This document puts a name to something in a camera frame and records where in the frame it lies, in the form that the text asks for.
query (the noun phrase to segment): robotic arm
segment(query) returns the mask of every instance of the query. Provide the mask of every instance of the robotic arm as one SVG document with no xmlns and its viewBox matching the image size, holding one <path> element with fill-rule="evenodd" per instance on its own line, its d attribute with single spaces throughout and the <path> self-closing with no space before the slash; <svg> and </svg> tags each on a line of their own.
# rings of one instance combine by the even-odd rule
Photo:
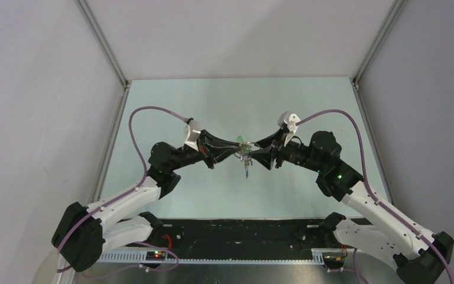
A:
<svg viewBox="0 0 454 284">
<path fill-rule="evenodd" d="M 324 195 L 358 211 L 372 224 L 358 225 L 341 214 L 331 213 L 320 225 L 324 231 L 338 242 L 356 247 L 388 264 L 405 283 L 434 283 L 445 267 L 422 238 L 437 248 L 448 263 L 453 239 L 445 232 L 434 234 L 415 223 L 369 189 L 364 177 L 340 159 L 342 148 L 333 133 L 314 133 L 309 146 L 293 141 L 299 121 L 296 114 L 285 112 L 278 120 L 279 130 L 254 143 L 259 149 L 245 153 L 241 159 L 254 159 L 269 170 L 274 162 L 275 168 L 289 162 L 317 172 L 316 183 Z M 105 251 L 136 241 L 152 240 L 160 225 L 152 214 L 146 212 L 119 221 L 170 193 L 180 180 L 174 170 L 200 161 L 213 169 L 214 164 L 242 151 L 242 146 L 219 139 L 201 130 L 197 121 L 188 120 L 184 146 L 176 149 L 159 142 L 152 147 L 151 167 L 140 187 L 131 187 L 123 194 L 107 199 L 109 201 L 101 200 L 86 207 L 78 202 L 70 205 L 53 236 L 53 246 L 59 248 L 75 271 L 80 272 L 93 265 Z M 74 225 L 87 216 L 86 221 L 68 235 Z M 405 222 L 416 230 L 408 229 Z"/>
</svg>

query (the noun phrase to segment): perforated metal strip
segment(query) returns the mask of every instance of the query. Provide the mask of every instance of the perforated metal strip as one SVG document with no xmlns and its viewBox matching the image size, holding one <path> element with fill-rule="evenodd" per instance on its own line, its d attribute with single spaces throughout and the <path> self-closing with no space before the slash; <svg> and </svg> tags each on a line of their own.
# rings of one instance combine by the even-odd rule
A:
<svg viewBox="0 0 454 284">
<path fill-rule="evenodd" d="M 112 250 L 102 254 L 98 262 L 103 263 L 156 263 L 155 260 L 147 260 L 146 250 Z M 312 260 L 215 260 L 215 259 L 180 259 L 184 264 L 319 264 L 322 265 L 323 253 L 313 251 Z M 174 263 L 174 259 L 167 259 L 165 263 Z"/>
</svg>

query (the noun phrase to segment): white wall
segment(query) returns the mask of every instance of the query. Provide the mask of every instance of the white wall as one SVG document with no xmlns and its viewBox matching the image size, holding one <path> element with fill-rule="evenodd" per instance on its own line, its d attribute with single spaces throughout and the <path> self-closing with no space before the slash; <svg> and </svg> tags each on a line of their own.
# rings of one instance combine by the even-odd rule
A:
<svg viewBox="0 0 454 284">
<path fill-rule="evenodd" d="M 454 1 L 408 1 L 360 88 L 397 205 L 454 238 Z"/>
<path fill-rule="evenodd" d="M 86 202 L 120 94 L 74 1 L 0 1 L 0 284 L 30 283 Z"/>
<path fill-rule="evenodd" d="M 130 79 L 351 77 L 393 2 L 89 1 Z"/>
</svg>

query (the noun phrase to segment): bunch of keys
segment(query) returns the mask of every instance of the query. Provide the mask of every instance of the bunch of keys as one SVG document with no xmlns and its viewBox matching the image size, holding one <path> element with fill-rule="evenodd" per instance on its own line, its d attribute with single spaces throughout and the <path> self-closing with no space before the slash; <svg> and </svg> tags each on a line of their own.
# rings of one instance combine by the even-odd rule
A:
<svg viewBox="0 0 454 284">
<path fill-rule="evenodd" d="M 246 173 L 246 179 L 248 179 L 248 168 L 253 166 L 253 161 L 251 160 L 251 156 L 249 152 L 251 152 L 251 142 L 244 142 L 241 135 L 238 136 L 237 142 L 239 143 L 240 150 L 239 150 L 239 158 L 241 162 L 244 164 L 244 171 Z"/>
</svg>

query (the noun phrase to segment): white table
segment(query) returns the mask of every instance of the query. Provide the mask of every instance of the white table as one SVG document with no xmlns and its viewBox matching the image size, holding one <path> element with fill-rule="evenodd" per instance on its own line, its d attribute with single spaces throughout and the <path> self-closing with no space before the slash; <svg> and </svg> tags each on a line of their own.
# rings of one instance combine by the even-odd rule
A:
<svg viewBox="0 0 454 284">
<path fill-rule="evenodd" d="M 145 105 L 193 117 L 208 132 L 229 141 L 236 141 L 239 135 L 245 141 L 271 135 L 278 129 L 277 118 L 286 110 L 303 119 L 324 109 L 342 109 L 361 129 L 369 181 L 386 197 L 349 78 L 253 78 L 133 80 L 101 198 L 141 178 L 143 169 L 131 143 L 128 118 L 135 108 Z M 155 110 L 141 111 L 133 122 L 146 160 L 156 142 L 180 147 L 184 126 L 171 115 Z M 333 131 L 342 146 L 342 159 L 361 172 L 358 139 L 347 118 L 322 115 L 300 126 L 297 135 L 308 145 L 319 130 Z M 325 197 L 315 183 L 317 173 L 290 163 L 268 171 L 254 161 L 248 180 L 242 163 L 234 156 L 216 164 L 213 170 L 201 162 L 176 173 L 181 181 L 174 191 L 139 212 L 151 211 L 158 218 L 307 218 L 326 217 L 333 211 L 360 216 Z"/>
</svg>

